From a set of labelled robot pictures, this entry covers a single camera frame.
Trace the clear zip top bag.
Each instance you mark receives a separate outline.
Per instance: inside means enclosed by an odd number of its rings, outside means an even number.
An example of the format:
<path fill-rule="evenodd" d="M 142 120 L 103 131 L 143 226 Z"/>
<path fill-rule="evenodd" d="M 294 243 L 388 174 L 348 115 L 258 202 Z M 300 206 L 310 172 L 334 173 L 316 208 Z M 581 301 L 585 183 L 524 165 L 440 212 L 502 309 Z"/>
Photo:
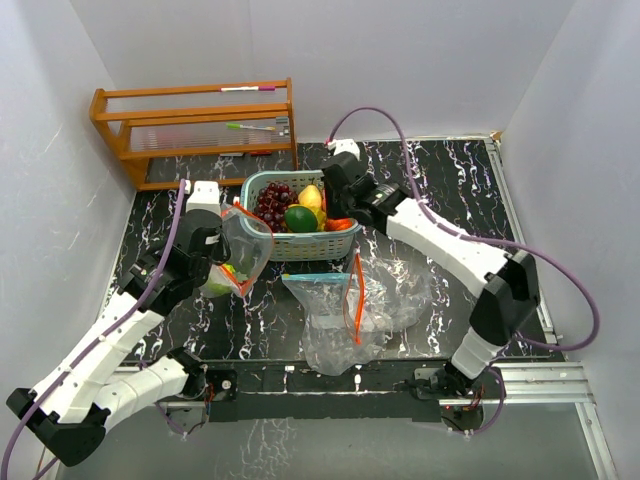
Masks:
<path fill-rule="evenodd" d="M 269 261 L 274 247 L 273 232 L 238 203 L 224 205 L 221 218 L 230 252 L 225 264 L 234 267 L 239 287 L 239 292 L 233 295 L 245 297 Z"/>

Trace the green custard apple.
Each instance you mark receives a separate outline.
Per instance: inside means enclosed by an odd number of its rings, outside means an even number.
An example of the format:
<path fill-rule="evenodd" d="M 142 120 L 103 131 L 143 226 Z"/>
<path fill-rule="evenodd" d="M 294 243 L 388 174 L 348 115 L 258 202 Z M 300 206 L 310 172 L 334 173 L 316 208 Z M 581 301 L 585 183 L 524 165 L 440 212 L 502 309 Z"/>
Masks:
<path fill-rule="evenodd" d="M 205 298 L 216 298 L 239 292 L 236 271 L 230 264 L 211 267 L 205 283 L 199 288 Z"/>

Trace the green avocado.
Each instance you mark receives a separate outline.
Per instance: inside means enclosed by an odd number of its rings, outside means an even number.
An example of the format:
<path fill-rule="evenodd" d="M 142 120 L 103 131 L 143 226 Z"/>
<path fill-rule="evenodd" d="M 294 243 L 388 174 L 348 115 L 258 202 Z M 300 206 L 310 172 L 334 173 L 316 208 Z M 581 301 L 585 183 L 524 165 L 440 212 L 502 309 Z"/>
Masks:
<path fill-rule="evenodd" d="M 318 229 L 315 213 L 302 205 L 291 205 L 284 212 L 286 227 L 294 233 L 312 233 Z"/>

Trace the dark red grapes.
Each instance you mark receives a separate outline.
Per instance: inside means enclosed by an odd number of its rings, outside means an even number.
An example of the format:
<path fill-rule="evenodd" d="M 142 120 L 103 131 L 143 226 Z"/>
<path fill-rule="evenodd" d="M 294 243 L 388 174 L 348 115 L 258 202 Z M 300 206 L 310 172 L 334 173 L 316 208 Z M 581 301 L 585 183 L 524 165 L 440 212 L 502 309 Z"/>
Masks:
<path fill-rule="evenodd" d="M 287 231 L 284 214 L 297 203 L 297 193 L 284 183 L 269 183 L 257 196 L 253 213 L 263 220 L 274 233 Z"/>

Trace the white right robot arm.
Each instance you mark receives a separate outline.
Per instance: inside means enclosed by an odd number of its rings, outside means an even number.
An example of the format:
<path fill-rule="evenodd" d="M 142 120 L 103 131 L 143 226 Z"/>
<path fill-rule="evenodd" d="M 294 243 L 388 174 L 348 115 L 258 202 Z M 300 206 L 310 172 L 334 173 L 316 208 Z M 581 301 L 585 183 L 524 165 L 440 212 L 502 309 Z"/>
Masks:
<path fill-rule="evenodd" d="M 332 156 L 321 167 L 328 215 L 353 219 L 412 247 L 476 298 L 469 330 L 445 366 L 447 388 L 460 397 L 471 395 L 481 385 L 481 373 L 539 305 L 535 259 L 521 249 L 510 254 L 470 241 L 465 230 L 425 214 L 406 188 L 377 183 L 354 142 L 332 142 L 330 148 Z"/>

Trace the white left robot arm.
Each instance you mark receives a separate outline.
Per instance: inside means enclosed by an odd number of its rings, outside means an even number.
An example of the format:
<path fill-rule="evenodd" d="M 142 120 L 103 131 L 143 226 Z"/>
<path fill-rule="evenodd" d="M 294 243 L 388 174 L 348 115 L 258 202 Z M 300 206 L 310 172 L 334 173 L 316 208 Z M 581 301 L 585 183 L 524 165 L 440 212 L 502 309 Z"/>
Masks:
<path fill-rule="evenodd" d="M 221 211 L 176 214 L 165 242 L 150 246 L 122 277 L 103 313 L 65 360 L 6 404 L 64 465 L 87 459 L 114 426 L 166 398 L 194 399 L 206 387 L 206 366 L 178 347 L 129 377 L 112 373 L 134 346 L 203 286 L 230 257 Z"/>

